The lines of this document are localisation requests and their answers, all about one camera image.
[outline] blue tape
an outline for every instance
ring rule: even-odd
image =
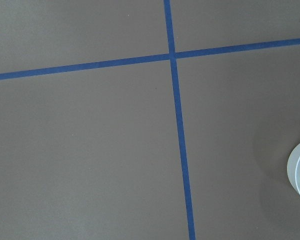
[[[235,45],[235,46],[223,46],[209,49],[193,50],[193,51],[182,51],[176,52],[175,57],[177,59],[191,58],[206,55],[225,54],[241,51],[250,51],[257,49],[268,49],[284,46],[300,45],[300,38],[280,40],[280,41],[266,41],[251,44]]]
[[[181,158],[181,169],[182,169],[183,189],[184,189],[186,216],[188,222],[189,239],[195,240],[196,239],[195,223],[194,223],[194,214],[193,214],[192,199],[191,199],[185,131],[184,131],[184,123],[182,117],[182,108],[181,108],[178,67],[177,67],[177,59],[175,56],[174,30],[173,30],[171,6],[169,0],[164,0],[164,13],[165,13],[166,32],[168,38],[168,47],[169,47],[174,107],[175,107],[178,140],[179,140],[179,150],[180,150],[180,158]]]
[[[90,63],[82,63],[82,64],[75,64],[75,65],[67,65],[67,66],[55,66],[55,67],[40,68],[40,69],[33,69],[33,70],[0,73],[0,80],[46,75],[46,74],[65,73],[65,72],[73,72],[73,71],[88,70],[88,69],[99,69],[99,68],[107,68],[107,67],[130,65],[130,64],[149,63],[149,62],[164,61],[169,59],[170,59],[169,54],[158,54],[158,55],[151,55],[151,56],[139,56],[139,57],[90,62]]]

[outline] blue line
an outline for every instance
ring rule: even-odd
[[[99,68],[130,65],[130,64],[149,63],[149,62],[164,61],[164,60],[169,60],[169,54],[139,56],[139,57],[123,58],[123,59],[116,59],[116,60],[109,60],[109,61],[97,61],[97,62],[82,63],[82,64],[75,64],[75,65],[67,65],[67,66],[55,66],[55,67],[40,68],[40,69],[33,69],[33,70],[0,73],[0,80],[46,75],[46,74],[65,73],[65,72],[73,72],[73,71],[88,70],[88,69],[99,69]]]
[[[193,50],[193,51],[182,51],[176,52],[175,57],[177,59],[191,58],[198,56],[214,55],[214,54],[225,54],[241,51],[250,51],[257,49],[268,49],[284,46],[300,45],[300,38],[280,40],[280,41],[266,41],[251,44],[235,45],[235,46],[223,46],[209,49]]]
[[[188,221],[189,239],[195,240],[196,239],[195,223],[194,223],[194,214],[192,209],[187,150],[186,150],[184,123],[182,117],[182,108],[181,108],[177,59],[175,57],[175,40],[174,40],[174,30],[173,30],[173,23],[172,23],[170,0],[164,0],[164,13],[165,13],[165,24],[166,24],[166,32],[167,32],[169,56],[170,56],[172,88],[173,88],[173,97],[174,97],[176,126],[177,126],[178,139],[179,139],[179,150],[180,150],[180,158],[181,158],[181,169],[182,169],[182,178],[183,178],[186,216]]]

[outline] vertical blue line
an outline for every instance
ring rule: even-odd
[[[175,53],[176,53],[175,52],[175,39],[174,39],[174,30],[173,30],[173,24],[172,24],[170,0],[164,0],[164,13],[165,13],[166,32],[167,32],[167,38],[168,38],[168,47],[169,47],[169,58],[170,58],[170,67],[171,67],[171,76],[172,76],[174,107],[175,107],[175,116],[176,116],[176,126],[177,126],[177,131],[178,131],[179,150],[180,150],[180,158],[181,158],[181,169],[182,169],[182,178],[183,178],[186,216],[187,216],[187,221],[188,221],[189,239],[195,240],[196,234],[195,234],[194,214],[193,214],[193,209],[192,209],[191,189],[190,189],[188,160],[187,160],[186,141],[185,141],[185,131],[184,131],[184,123],[183,123],[183,117],[182,117],[182,109],[181,109],[178,67],[177,67],[177,59],[175,56]]]

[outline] horizontal blue line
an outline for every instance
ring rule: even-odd
[[[291,45],[300,45],[300,38],[280,40],[280,41],[266,41],[266,42],[258,42],[258,43],[235,45],[235,46],[223,46],[223,47],[215,47],[215,48],[193,50],[193,51],[182,51],[182,52],[176,52],[175,57],[177,59],[183,59],[183,58],[191,58],[191,57],[206,56],[206,55],[284,47],[284,46],[291,46]]]
[[[55,67],[47,67],[47,68],[40,68],[40,69],[33,69],[33,70],[0,73],[0,80],[46,75],[46,74],[65,73],[65,72],[73,72],[73,71],[88,70],[88,69],[100,69],[100,68],[130,65],[130,64],[141,64],[141,63],[164,61],[169,59],[170,59],[169,54],[158,54],[158,55],[151,55],[151,56],[139,56],[139,57],[123,58],[123,59],[108,60],[108,61],[81,63],[81,64],[67,65],[67,66],[55,66]]]

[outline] gray surface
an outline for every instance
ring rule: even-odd
[[[0,73],[167,52],[162,0],[0,1]]]
[[[0,240],[187,238],[168,61],[0,81]]]
[[[300,0],[171,0],[177,51],[300,38]]]
[[[300,240],[300,46],[178,60],[198,240]]]

